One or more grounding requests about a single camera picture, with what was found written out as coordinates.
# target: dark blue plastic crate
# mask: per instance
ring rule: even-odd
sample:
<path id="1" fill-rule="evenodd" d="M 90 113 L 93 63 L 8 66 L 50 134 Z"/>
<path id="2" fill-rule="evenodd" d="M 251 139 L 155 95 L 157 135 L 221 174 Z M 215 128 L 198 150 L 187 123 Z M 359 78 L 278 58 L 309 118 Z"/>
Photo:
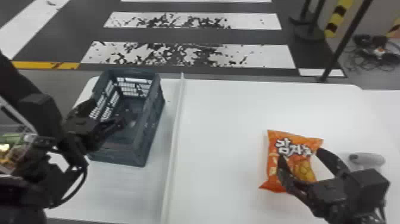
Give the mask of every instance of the dark blue plastic crate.
<path id="1" fill-rule="evenodd" d="M 99 151 L 90 153 L 89 158 L 145 166 L 165 104 L 159 75 L 138 69 L 108 70 L 97 81 L 92 97 L 97 107 L 91 118 L 104 121 L 125 115 L 131 122 L 110 136 Z"/>

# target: metal pole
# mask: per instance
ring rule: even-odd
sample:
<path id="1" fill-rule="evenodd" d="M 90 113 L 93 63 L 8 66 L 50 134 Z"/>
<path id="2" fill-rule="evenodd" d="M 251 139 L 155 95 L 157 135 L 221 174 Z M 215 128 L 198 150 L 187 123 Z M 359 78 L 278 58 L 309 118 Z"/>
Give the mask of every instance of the metal pole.
<path id="1" fill-rule="evenodd" d="M 301 10 L 301 13 L 300 13 L 300 18 L 305 18 L 305 15 L 308 12 L 308 8 L 310 7 L 310 3 L 311 3 L 311 0 L 305 0 L 303 9 Z"/>
<path id="2" fill-rule="evenodd" d="M 335 66 L 340 55 L 343 53 L 343 50 L 347 46 L 347 43 L 350 41 L 351 37 L 353 36 L 355 29 L 358 27 L 358 25 L 360 24 L 361 20 L 363 19 L 365 13 L 369 9 L 372 1 L 373 0 L 364 0 L 362 5 L 360 6 L 360 9 L 357 12 L 357 15 L 355 16 L 353 22 L 351 22 L 350 27 L 347 30 L 345 36 L 343 37 L 342 41 L 340 42 L 339 46 L 337 47 L 335 54 L 333 55 L 333 58 L 329 62 L 328 66 L 326 67 L 324 73 L 322 74 L 322 76 L 317 77 L 318 82 L 326 81 L 330 72 L 332 71 L 333 66 Z"/>
<path id="3" fill-rule="evenodd" d="M 315 10 L 314 18 L 312 18 L 312 22 L 308 28 L 308 33 L 311 34 L 314 32 L 315 27 L 317 26 L 318 19 L 320 18 L 322 8 L 325 5 L 326 0 L 320 0 L 317 5 L 317 9 Z"/>

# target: gray object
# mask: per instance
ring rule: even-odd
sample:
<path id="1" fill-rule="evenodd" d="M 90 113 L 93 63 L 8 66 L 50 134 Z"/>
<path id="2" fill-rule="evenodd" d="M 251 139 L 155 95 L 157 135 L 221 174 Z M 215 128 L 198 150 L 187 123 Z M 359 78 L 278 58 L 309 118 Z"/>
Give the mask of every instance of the gray object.
<path id="1" fill-rule="evenodd" d="M 364 169 L 377 169 L 384 165 L 385 158 L 375 153 L 354 153 L 349 155 L 349 160 L 354 164 L 362 166 Z"/>

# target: snack bag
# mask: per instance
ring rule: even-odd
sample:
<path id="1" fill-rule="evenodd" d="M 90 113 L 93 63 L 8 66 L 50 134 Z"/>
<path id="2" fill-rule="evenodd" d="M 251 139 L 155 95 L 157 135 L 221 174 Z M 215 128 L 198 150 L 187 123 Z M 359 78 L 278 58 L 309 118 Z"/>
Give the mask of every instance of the snack bag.
<path id="1" fill-rule="evenodd" d="M 292 173 L 300 180 L 315 182 L 315 174 L 311 169 L 310 158 L 321 147 L 323 140 L 305 138 L 277 130 L 268 130 L 269 140 L 267 176 L 268 180 L 260 188 L 274 192 L 285 192 L 277 176 L 279 155 L 284 155 Z"/>

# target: white tabletop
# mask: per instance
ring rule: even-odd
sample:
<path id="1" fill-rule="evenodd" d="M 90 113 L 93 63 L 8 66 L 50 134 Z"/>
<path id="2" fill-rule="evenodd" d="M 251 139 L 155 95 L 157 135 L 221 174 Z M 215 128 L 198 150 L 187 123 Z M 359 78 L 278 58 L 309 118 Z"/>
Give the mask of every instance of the white tabletop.
<path id="1" fill-rule="evenodd" d="M 77 104 L 90 98 L 97 77 L 86 84 Z M 69 202 L 46 211 L 48 217 L 107 223 L 160 223 L 180 80 L 163 79 L 165 107 L 144 168 L 89 162 L 81 190 Z M 51 162 L 63 163 L 52 155 Z"/>
<path id="2" fill-rule="evenodd" d="M 400 220 L 400 154 L 358 87 L 187 80 L 184 96 L 165 223 L 325 223 L 293 196 L 258 189 L 267 129 L 323 138 L 344 160 L 383 155 L 386 216 Z M 317 158 L 312 166 L 318 179 L 332 177 Z"/>
<path id="3" fill-rule="evenodd" d="M 371 102 L 372 110 L 391 134 L 400 150 L 400 91 L 364 90 L 364 96 Z"/>

